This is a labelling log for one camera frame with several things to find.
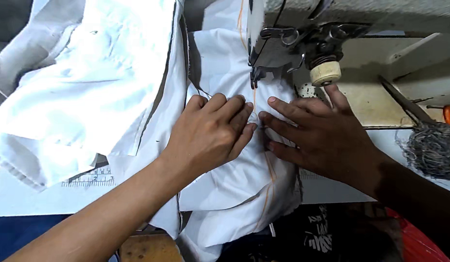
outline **measuring scale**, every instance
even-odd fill
[[[61,186],[69,187],[113,187],[116,186],[109,165],[102,166],[61,182]]]

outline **forearm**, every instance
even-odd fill
[[[399,212],[450,258],[450,191],[384,157],[355,188]]]
[[[140,224],[184,186],[170,170],[157,159],[7,261],[107,261]]]

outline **white fabric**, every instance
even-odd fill
[[[142,134],[139,152],[135,157],[107,156],[111,172],[118,175],[118,183],[127,180],[158,157],[167,146],[171,129],[183,111],[186,97],[186,69],[179,27],[183,7],[181,1],[177,3],[167,78],[164,88],[159,92],[161,99],[158,106]],[[173,238],[178,236],[180,218],[176,196],[155,214],[150,224],[164,229]]]
[[[43,190],[95,166],[96,153],[0,133],[0,167]]]
[[[174,8],[174,0],[50,0],[0,53],[0,91],[9,95],[0,106],[0,166],[42,190],[92,169],[97,153],[135,155]],[[18,74],[41,66],[13,92]]]
[[[227,7],[228,13],[221,13],[223,6]],[[284,119],[267,105],[267,98],[277,96],[289,102],[294,98],[294,91],[280,79],[277,69],[259,81],[254,101],[254,91],[251,90],[249,81],[251,69],[247,65],[247,51],[240,37],[244,35],[245,30],[241,29],[240,32],[240,29],[236,28],[240,7],[239,0],[219,0],[211,4],[206,9],[204,20],[213,24],[213,17],[216,17],[220,21],[215,21],[210,30],[189,35],[191,63],[197,63],[194,59],[200,57],[200,66],[191,69],[198,74],[191,77],[196,77],[194,81],[204,92],[190,84],[187,100],[193,94],[207,97],[206,93],[213,95],[222,92],[228,98],[243,94],[248,101],[256,104],[250,121],[260,126],[257,113],[261,110]],[[222,25],[226,29],[216,28],[216,25]],[[167,144],[174,122],[182,111],[183,104],[178,101],[184,99],[184,86],[178,86],[180,82],[175,80],[172,83],[176,86],[170,85],[170,70],[169,68],[161,101],[142,136],[138,155],[108,157],[111,166],[123,172],[123,179],[138,172],[160,154]],[[292,190],[299,187],[296,181],[297,169],[264,151],[264,132],[272,139],[290,145],[289,141],[275,133],[259,128],[237,159],[196,179],[179,194],[179,206],[175,205],[176,199],[171,199],[151,224],[170,229],[171,232],[175,226],[179,226],[171,219],[172,216],[176,218],[177,209],[192,211],[185,229],[179,235],[179,241],[191,249],[196,260],[205,262],[218,258],[223,243],[260,231],[278,216],[291,212],[301,203],[299,190]]]

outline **red plastic bag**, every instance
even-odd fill
[[[450,262],[438,246],[412,223],[390,208],[387,208],[387,215],[400,222],[403,232],[404,262]]]

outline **left hand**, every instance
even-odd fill
[[[173,127],[160,155],[180,168],[189,180],[234,160],[252,138],[255,123],[247,123],[253,109],[241,95],[194,95]]]

